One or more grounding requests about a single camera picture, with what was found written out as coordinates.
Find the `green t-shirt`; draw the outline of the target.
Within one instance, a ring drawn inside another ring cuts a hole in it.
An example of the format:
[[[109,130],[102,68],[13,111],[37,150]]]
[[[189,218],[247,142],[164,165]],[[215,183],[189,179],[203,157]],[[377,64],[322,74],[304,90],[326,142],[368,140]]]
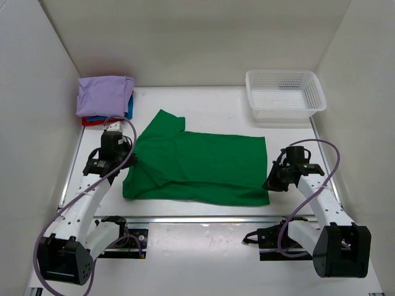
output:
[[[269,205],[265,138],[185,130],[160,110],[137,139],[122,184],[126,200],[176,200],[228,207]]]

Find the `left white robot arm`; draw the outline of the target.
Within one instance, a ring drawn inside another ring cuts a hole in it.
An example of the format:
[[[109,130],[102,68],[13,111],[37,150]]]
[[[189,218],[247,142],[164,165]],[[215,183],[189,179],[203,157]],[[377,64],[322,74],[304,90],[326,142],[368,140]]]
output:
[[[132,150],[104,153],[97,148],[89,155],[77,196],[44,232],[34,250],[37,276],[44,282],[84,285],[93,273],[94,262],[110,245],[123,245],[129,238],[125,219],[106,218],[90,230],[96,210],[120,170],[137,162]]]

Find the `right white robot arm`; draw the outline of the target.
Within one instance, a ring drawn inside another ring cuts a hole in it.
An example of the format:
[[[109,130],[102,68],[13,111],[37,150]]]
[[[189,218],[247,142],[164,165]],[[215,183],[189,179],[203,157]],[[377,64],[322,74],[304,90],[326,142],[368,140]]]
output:
[[[340,206],[333,191],[326,185],[327,176],[320,165],[310,163],[303,147],[295,152],[282,149],[273,161],[263,189],[286,192],[293,184],[305,197],[318,228],[296,220],[295,209],[276,232],[276,246],[285,257],[292,257],[284,247],[298,243],[312,257],[315,272],[321,278],[365,278],[368,273],[372,235],[366,226],[359,226]]]

